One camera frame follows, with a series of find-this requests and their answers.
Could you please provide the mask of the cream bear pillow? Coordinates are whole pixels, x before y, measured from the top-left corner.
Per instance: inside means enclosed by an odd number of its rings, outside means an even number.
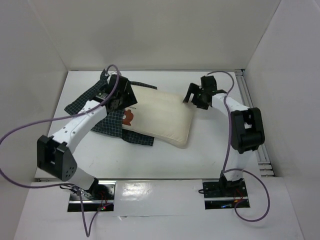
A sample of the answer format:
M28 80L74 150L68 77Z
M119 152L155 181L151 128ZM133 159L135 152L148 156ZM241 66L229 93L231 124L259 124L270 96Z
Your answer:
M122 128L185 148L195 107L180 94L137 85L132 89L137 103L125 108Z

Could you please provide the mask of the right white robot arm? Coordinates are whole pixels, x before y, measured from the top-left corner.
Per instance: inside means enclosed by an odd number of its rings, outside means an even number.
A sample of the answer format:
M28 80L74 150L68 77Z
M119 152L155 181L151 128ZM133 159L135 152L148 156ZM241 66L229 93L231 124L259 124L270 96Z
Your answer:
M262 114L259 108L249 108L229 96L235 86L235 79L230 73L231 87L226 91L218 89L214 71L200 78L200 85L190 83L183 99L191 102L198 109L213 108L226 116L228 139L226 154L218 184L223 196L230 196L236 189L236 182L243 180L248 161L253 152L265 142Z

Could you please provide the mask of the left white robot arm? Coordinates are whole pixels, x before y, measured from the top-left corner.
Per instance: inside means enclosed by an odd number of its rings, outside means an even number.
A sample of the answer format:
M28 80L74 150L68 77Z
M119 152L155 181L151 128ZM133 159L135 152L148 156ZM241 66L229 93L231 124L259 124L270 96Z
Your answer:
M93 93L79 111L63 128L51 136L42 135L37 140L37 167L46 173L80 189L88 200L108 192L96 177L81 169L73 153L88 132L111 112L125 109L138 101L131 82L123 76L107 77L107 84Z

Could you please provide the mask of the aluminium rail frame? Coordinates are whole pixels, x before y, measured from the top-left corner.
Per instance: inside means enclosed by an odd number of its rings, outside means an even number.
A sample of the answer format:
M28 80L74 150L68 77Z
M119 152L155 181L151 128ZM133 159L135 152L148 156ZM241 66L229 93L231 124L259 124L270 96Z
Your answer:
M235 77L243 104L248 107L247 110L237 110L232 120L232 125L240 131L235 135L240 140L240 152L256 152L260 175L262 177L274 177L275 174L264 146L265 134L261 111L257 107L253 107L245 83L244 72L239 69L236 70Z

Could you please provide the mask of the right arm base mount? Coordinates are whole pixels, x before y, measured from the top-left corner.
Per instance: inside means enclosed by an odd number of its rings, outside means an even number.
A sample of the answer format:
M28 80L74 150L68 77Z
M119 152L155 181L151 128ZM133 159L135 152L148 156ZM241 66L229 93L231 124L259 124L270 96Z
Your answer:
M249 208L250 201L243 178L229 181L225 176L215 180L203 180L198 193L204 197L206 210Z

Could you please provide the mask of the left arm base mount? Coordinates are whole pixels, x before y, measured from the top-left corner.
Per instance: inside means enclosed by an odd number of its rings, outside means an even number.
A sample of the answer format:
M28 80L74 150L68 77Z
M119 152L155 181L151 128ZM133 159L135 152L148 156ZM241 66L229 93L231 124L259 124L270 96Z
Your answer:
M84 212L96 212L97 210L113 212L116 183L114 180L99 180L98 190L95 190L93 195L81 189ZM60 188L69 192L67 211L70 213L81 212L81 201L76 189L66 186L60 186Z

